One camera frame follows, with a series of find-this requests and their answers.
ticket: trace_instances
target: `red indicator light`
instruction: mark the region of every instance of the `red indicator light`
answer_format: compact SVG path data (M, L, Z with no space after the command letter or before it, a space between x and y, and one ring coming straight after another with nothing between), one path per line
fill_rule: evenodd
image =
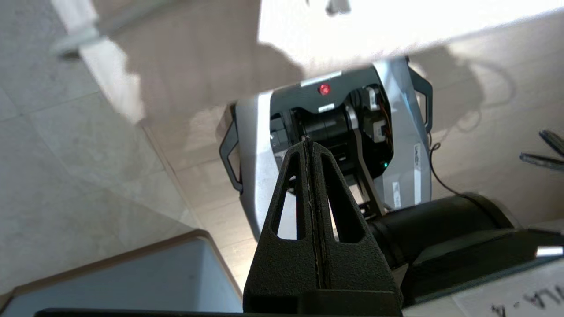
M323 83L319 85L318 91L321 96L326 96L331 92L331 87L329 87L329 85L327 85L326 83Z

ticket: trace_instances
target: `cable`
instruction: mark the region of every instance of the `cable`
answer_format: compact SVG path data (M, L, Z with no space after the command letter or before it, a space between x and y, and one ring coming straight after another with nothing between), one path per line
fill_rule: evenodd
M429 151L429 167L431 167L431 172L435 176L435 179L437 180L437 182L439 182L439 184L441 184L446 190L450 191L451 193L453 193L455 195L461 196L461 194L459 192L457 192L457 191L453 190L452 188L446 186L443 183L443 181L437 176L437 173L435 172L435 168L433 167L433 152L440 149L440 142L433 144L433 137L431 136L430 133L427 133L427 135L429 136L429 148L431 149Z

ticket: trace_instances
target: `black wire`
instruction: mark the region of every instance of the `black wire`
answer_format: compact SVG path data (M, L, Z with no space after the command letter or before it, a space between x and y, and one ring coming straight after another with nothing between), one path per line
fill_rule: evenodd
M437 182L439 182L439 184L441 184L446 190L450 191L451 193L453 193L455 195L460 195L459 192L457 192L457 191L453 190L452 188L446 186L443 183L443 181L437 176L437 173L435 172L435 168L433 167L433 152L440 149L440 142L433 144L433 137L431 136L430 133L427 133L427 135L429 136L429 148L431 149L429 151L429 167L431 167L431 172L433 172L433 175L435 175L435 179L437 180Z

